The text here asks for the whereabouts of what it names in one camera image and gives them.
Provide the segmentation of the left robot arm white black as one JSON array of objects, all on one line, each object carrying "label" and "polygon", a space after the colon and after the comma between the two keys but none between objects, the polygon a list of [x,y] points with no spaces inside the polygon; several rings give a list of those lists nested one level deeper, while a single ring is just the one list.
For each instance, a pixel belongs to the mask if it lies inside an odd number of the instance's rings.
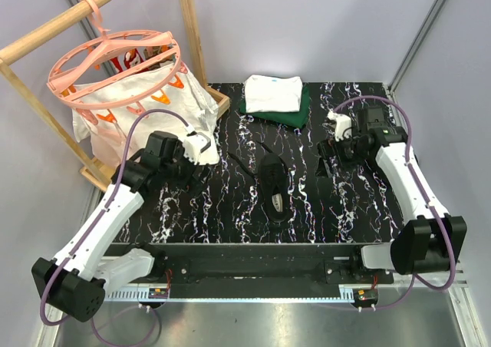
[{"label": "left robot arm white black", "polygon": [[187,190],[201,184],[199,158],[210,146],[202,133],[192,132],[179,140],[155,131],[144,148],[117,168],[113,183],[77,234],[53,259],[39,258],[31,268],[46,325],[56,324],[46,315],[47,305],[86,322],[105,296],[136,279],[155,283],[164,277],[165,252],[149,244],[135,245],[108,263],[101,259],[123,225],[143,206],[146,195],[165,183]]}]

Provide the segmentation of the black shoelace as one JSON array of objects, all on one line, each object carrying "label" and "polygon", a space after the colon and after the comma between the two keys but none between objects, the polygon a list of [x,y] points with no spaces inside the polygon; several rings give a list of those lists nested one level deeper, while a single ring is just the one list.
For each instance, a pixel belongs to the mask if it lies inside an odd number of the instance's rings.
[{"label": "black shoelace", "polygon": [[266,180],[275,180],[288,176],[288,167],[284,160],[277,155],[270,147],[264,142],[257,140],[256,143],[260,144],[267,154],[260,160],[258,170],[253,173],[235,154],[228,151],[228,156],[233,159],[239,167],[250,176],[252,179],[260,180],[265,178]]}]

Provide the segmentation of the black canvas sneaker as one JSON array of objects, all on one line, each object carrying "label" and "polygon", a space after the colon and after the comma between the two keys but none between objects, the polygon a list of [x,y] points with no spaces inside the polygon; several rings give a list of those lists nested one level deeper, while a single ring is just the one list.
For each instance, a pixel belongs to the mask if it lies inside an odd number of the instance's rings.
[{"label": "black canvas sneaker", "polygon": [[267,217],[273,223],[281,223],[288,218],[288,168],[282,159],[274,154],[266,154],[259,163],[259,188],[265,204]]}]

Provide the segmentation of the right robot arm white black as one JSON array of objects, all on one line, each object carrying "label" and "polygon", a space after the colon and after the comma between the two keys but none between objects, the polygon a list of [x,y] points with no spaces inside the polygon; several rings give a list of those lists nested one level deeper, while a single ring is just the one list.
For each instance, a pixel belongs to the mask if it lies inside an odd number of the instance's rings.
[{"label": "right robot arm white black", "polygon": [[362,246],[348,264],[349,276],[365,283],[376,270],[387,270],[419,279],[424,273],[447,272],[448,288],[467,225],[437,199],[419,168],[409,134],[394,127],[381,107],[366,107],[356,119],[331,111],[328,119],[334,136],[318,143],[319,170],[331,176],[367,164],[392,189],[400,207],[403,227],[396,238],[380,245]]}]

